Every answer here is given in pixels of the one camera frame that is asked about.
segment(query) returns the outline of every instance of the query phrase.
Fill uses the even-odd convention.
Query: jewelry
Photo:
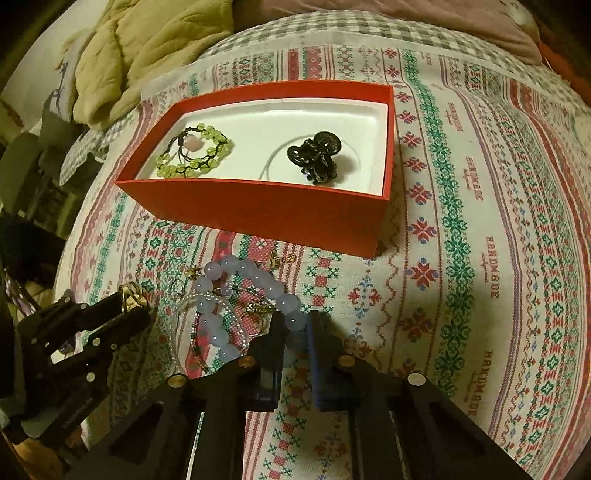
[[[314,140],[308,138],[300,147],[287,149],[287,158],[301,167],[301,172],[314,185],[328,183],[336,178],[336,163],[331,155],[340,152],[342,144],[339,137],[330,132],[318,132]]]
[[[272,252],[271,255],[269,256],[269,260],[267,260],[267,263],[265,264],[265,266],[268,271],[278,270],[279,268],[281,268],[282,264],[293,263],[296,260],[297,260],[297,257],[294,254],[287,254],[286,256],[281,258],[275,252]]]
[[[191,158],[183,151],[196,152],[203,146],[203,142],[191,132],[200,133],[202,138],[213,142],[214,147],[209,147],[206,154],[201,158]],[[178,145],[178,150],[171,156],[170,149],[175,141]],[[197,173],[207,173],[211,169],[218,167],[221,159],[230,154],[230,144],[231,141],[219,130],[216,130],[213,125],[206,127],[205,124],[198,124],[196,128],[187,127],[176,137],[172,137],[164,153],[156,158],[158,177],[165,179],[188,179],[196,177]],[[180,163],[178,165],[171,165],[170,163],[175,157],[178,158]]]
[[[296,332],[306,328],[307,315],[300,310],[300,299],[291,293],[286,293],[285,285],[282,282],[276,280],[268,271],[258,268],[252,260],[240,260],[234,255],[226,255],[219,262],[208,262],[201,270],[203,274],[198,276],[195,268],[189,268],[185,272],[187,278],[193,280],[193,293],[186,296],[182,293],[177,294],[182,298],[174,313],[177,327],[171,335],[171,344],[176,346],[177,329],[181,323],[182,311],[189,303],[195,302],[197,314],[193,323],[193,331],[190,334],[193,342],[191,351],[200,360],[204,370],[208,370],[208,367],[200,357],[199,346],[196,344],[199,331],[206,333],[211,344],[219,348],[219,358],[224,364],[245,354],[248,350],[249,335],[242,325],[242,320],[234,313],[229,302],[223,298],[231,296],[235,291],[250,293],[260,299],[259,302],[253,301],[246,308],[246,313],[255,313],[262,317],[274,310],[280,310],[285,314],[285,325],[289,330]],[[227,275],[238,274],[243,278],[248,278],[252,280],[255,288],[231,287],[227,282],[221,283],[219,287],[214,287],[213,282],[218,282],[224,273]],[[274,300],[275,304],[273,305],[269,300]],[[227,310],[226,316],[229,315],[233,327],[241,337],[238,345],[229,343],[229,334],[222,326],[223,319],[216,312],[216,308],[219,306]],[[259,334],[265,332],[267,328],[268,324],[263,324]],[[178,356],[175,355],[175,358],[178,367],[183,370]]]
[[[144,289],[135,282],[130,281],[119,286],[119,295],[121,295],[121,311],[127,313],[136,307],[148,308],[148,300],[144,296]]]

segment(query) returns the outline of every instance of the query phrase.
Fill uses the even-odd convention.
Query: gray fabric
[[[43,106],[43,116],[41,130],[39,131],[39,145],[42,148],[53,147],[62,152],[65,158],[66,153],[84,130],[83,125],[70,124],[62,120],[51,111],[51,97],[47,99]]]
[[[64,184],[64,188],[78,195],[86,195],[102,166],[103,164],[97,162],[94,155],[89,153],[86,161],[76,169],[74,175]]]
[[[8,212],[27,210],[41,180],[37,164],[40,155],[37,137],[26,132],[14,139],[0,159],[0,198]]]
[[[97,156],[106,155],[109,146],[121,135],[124,128],[131,122],[136,111],[137,109],[130,111],[105,132],[89,130],[82,135],[66,155],[66,160],[61,168],[60,185],[64,185],[74,175],[76,169],[86,161],[89,153]]]
[[[51,146],[43,150],[39,158],[39,168],[47,173],[52,179],[60,177],[61,166],[64,163],[66,155]]]

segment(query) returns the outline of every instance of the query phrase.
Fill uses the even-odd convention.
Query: red box
[[[282,98],[336,98],[386,104],[388,131],[381,194],[274,181],[136,179],[160,140],[185,113]],[[218,90],[173,105],[137,146],[115,183],[157,218],[371,258],[390,196],[394,118],[393,89],[387,85],[301,80]],[[248,206],[241,206],[237,199],[248,199]]]

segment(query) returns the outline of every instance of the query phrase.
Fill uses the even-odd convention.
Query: pink pillow
[[[362,10],[465,32],[498,45],[525,63],[542,58],[533,40],[499,0],[234,0],[236,31],[290,15]]]

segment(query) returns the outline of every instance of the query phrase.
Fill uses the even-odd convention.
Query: bed
[[[113,184],[174,102],[297,79],[394,87],[393,187],[375,258],[156,219]],[[331,315],[349,351],[381,371],[425,374],[535,480],[564,478],[591,437],[590,115],[545,67],[471,35],[368,12],[276,20],[152,82],[136,109],[69,154],[75,165],[108,147],[56,295],[70,288],[96,303],[136,281],[155,315],[115,355],[112,394],[83,425],[85,441],[172,372],[170,285],[188,291],[186,268],[228,253],[263,263],[277,255],[277,278],[305,309]],[[238,313],[247,301],[232,297]],[[174,348],[196,377],[190,342]],[[220,366],[205,344],[202,355]],[[346,416],[311,407],[306,373],[301,356],[284,371],[279,409],[249,414],[245,479],[349,478]]]

